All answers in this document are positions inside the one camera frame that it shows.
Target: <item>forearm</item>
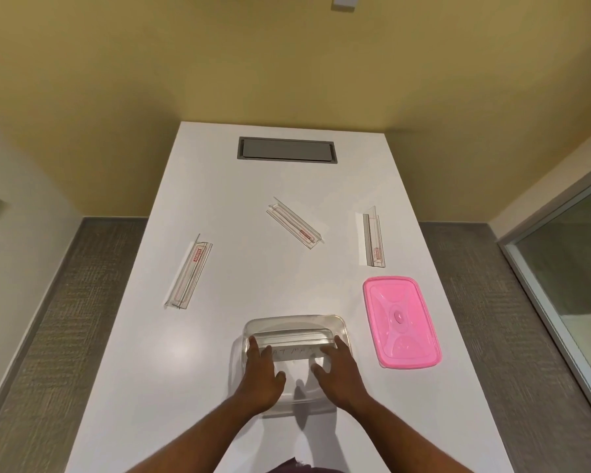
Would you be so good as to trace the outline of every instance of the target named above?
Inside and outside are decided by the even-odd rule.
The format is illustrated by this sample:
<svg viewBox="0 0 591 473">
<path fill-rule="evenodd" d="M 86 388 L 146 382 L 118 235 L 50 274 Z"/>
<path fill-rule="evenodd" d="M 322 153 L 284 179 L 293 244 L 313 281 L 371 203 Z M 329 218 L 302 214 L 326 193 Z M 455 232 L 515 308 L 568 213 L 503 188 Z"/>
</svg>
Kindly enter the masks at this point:
<svg viewBox="0 0 591 473">
<path fill-rule="evenodd" d="M 392 473 L 470 473 L 371 397 L 350 412 Z"/>
<path fill-rule="evenodd" d="M 127 473 L 212 473 L 252 413 L 230 397 Z"/>
</svg>

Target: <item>table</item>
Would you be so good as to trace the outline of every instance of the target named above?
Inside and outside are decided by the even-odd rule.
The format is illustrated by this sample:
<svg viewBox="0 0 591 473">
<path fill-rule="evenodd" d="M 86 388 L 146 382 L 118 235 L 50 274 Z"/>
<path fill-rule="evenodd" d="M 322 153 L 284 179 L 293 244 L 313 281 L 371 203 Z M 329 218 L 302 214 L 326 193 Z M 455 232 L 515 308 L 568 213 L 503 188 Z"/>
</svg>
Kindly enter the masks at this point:
<svg viewBox="0 0 591 473">
<path fill-rule="evenodd" d="M 337 164 L 237 159 L 239 136 L 332 141 Z M 265 211 L 274 197 L 318 230 L 308 250 Z M 386 268 L 360 265 L 355 214 L 375 206 Z M 188 310 L 164 308 L 189 244 L 213 243 Z M 362 284 L 418 282 L 442 361 L 378 364 Z M 67 473 L 123 472 L 175 438 L 232 390 L 232 358 L 252 318 L 342 317 L 370 393 L 477 473 L 512 472 L 384 135 L 181 123 L 126 286 Z M 387 471 L 343 411 L 252 420 L 220 472 L 266 472 L 296 456 L 317 466 Z"/>
</svg>

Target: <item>clothing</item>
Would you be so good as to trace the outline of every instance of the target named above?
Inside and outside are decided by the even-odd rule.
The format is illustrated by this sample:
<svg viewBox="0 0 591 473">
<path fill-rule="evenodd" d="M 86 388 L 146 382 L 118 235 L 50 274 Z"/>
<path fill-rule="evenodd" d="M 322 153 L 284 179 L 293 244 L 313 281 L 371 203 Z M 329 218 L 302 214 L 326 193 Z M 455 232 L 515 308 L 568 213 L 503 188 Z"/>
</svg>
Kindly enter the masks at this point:
<svg viewBox="0 0 591 473">
<path fill-rule="evenodd" d="M 338 470 L 330 470 L 328 468 L 318 468 L 311 465 L 304 465 L 295 458 L 285 461 L 278 465 L 273 470 L 267 473 L 341 473 Z"/>
</svg>

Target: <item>person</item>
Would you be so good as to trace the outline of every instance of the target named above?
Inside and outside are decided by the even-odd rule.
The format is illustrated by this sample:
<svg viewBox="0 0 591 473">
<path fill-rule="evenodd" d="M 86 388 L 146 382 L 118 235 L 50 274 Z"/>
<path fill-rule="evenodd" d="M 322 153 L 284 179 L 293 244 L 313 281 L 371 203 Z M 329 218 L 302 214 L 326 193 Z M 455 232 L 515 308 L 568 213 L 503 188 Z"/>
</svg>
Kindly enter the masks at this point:
<svg viewBox="0 0 591 473">
<path fill-rule="evenodd" d="M 392 473 L 470 473 L 370 397 L 348 346 L 339 337 L 335 337 L 335 345 L 321 348 L 330 357 L 330 372 L 315 363 L 313 374 L 331 402 L 363 427 Z M 127 473 L 213 472 L 239 430 L 274 406 L 285 388 L 285 373 L 274 374 L 271 347 L 260 352 L 256 339 L 250 337 L 247 356 L 243 379 L 231 397 Z M 293 459 L 270 473 L 335 471 L 301 466 Z"/>
</svg>

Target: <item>pink plastic container lid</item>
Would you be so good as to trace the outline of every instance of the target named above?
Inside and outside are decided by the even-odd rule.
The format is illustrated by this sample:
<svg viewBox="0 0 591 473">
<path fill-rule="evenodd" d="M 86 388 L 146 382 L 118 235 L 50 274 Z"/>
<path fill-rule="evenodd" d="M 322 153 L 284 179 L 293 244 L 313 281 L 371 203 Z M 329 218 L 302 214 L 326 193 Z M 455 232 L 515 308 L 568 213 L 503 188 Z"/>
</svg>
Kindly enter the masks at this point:
<svg viewBox="0 0 591 473">
<path fill-rule="evenodd" d="M 438 338 L 415 280 L 371 277 L 363 283 L 363 297 L 381 366 L 425 368 L 440 362 Z"/>
</svg>

